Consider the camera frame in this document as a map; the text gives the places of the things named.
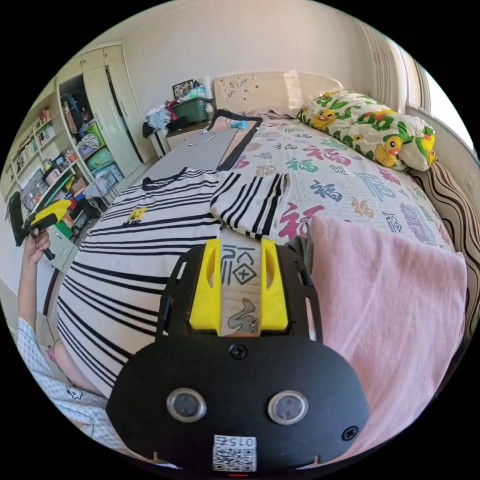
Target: duck print pillow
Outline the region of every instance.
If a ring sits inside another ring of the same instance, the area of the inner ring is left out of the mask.
[[[297,118],[384,167],[424,172],[437,158],[431,126],[352,90],[324,93],[304,105]]]

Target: pink blanket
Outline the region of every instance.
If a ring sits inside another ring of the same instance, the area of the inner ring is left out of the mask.
[[[428,405],[458,345],[467,269],[461,253],[336,218],[316,215],[311,233],[323,341],[354,368],[370,408],[338,461],[400,433]]]

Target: cable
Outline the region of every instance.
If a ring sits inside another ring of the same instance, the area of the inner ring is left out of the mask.
[[[209,140],[211,140],[213,137],[215,137],[216,133],[214,131],[211,132],[211,136],[209,136],[206,140],[201,141],[200,143],[189,143],[189,147],[194,147],[195,145],[202,145],[206,144]]]

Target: label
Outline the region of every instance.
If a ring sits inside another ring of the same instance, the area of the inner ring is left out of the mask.
[[[212,468],[219,472],[256,472],[257,439],[254,436],[213,436]]]

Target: toy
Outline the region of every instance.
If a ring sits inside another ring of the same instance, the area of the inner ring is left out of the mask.
[[[247,121],[246,120],[239,120],[239,121],[233,121],[230,123],[230,127],[233,129],[247,129]]]
[[[13,230],[16,246],[20,247],[28,235],[31,235],[32,238],[35,238],[35,229],[38,229],[39,232],[42,232],[48,227],[51,227],[59,222],[68,212],[70,205],[71,202],[66,199],[56,201],[47,208],[44,208],[34,215],[31,215],[24,223],[20,192],[16,191],[8,201],[11,229]],[[55,255],[50,251],[49,248],[45,250],[45,256],[49,260],[53,260],[55,258]]]

